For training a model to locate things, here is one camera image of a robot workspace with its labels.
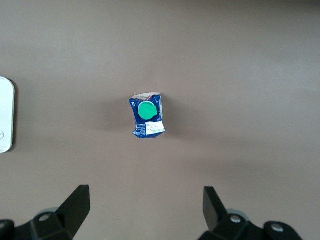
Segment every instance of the crushed juice carton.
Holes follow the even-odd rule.
[[[160,92],[134,95],[128,102],[135,118],[134,135],[140,139],[151,139],[165,132]]]

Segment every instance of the white label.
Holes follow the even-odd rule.
[[[163,133],[165,131],[165,127],[162,121],[148,121],[145,123],[145,125],[147,135]]]

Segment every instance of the green cap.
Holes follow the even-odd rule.
[[[156,106],[150,101],[143,101],[138,107],[138,114],[144,120],[152,119],[158,114]]]

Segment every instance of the white device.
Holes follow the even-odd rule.
[[[0,153],[7,152],[13,143],[15,87],[0,76]]]

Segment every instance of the brown floor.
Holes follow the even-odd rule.
[[[89,184],[76,240],[196,240],[204,186],[259,227],[320,236],[320,4],[0,0],[0,76],[17,88],[0,219]],[[134,94],[166,133],[132,135]]]

